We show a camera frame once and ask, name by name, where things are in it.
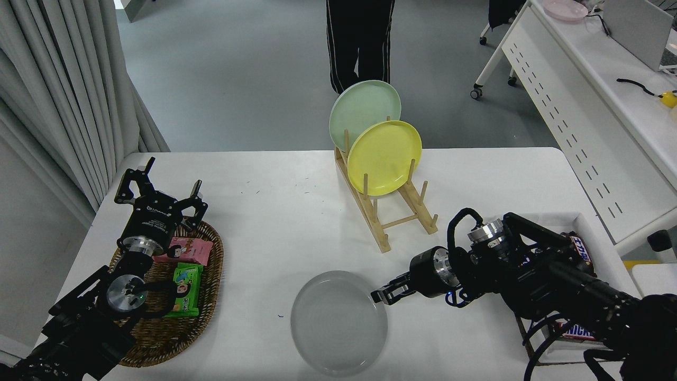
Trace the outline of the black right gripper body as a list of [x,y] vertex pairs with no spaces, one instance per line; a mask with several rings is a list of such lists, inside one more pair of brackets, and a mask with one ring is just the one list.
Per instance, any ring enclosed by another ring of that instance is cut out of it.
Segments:
[[438,280],[434,266],[434,254],[438,247],[430,248],[414,256],[409,263],[409,286],[425,297],[437,297]]

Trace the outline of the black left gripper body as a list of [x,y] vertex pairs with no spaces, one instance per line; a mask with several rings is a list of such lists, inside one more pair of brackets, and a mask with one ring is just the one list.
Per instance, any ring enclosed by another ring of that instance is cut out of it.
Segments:
[[135,237],[168,246],[179,224],[178,200],[164,193],[140,196],[133,200],[133,211],[123,230],[123,243]]

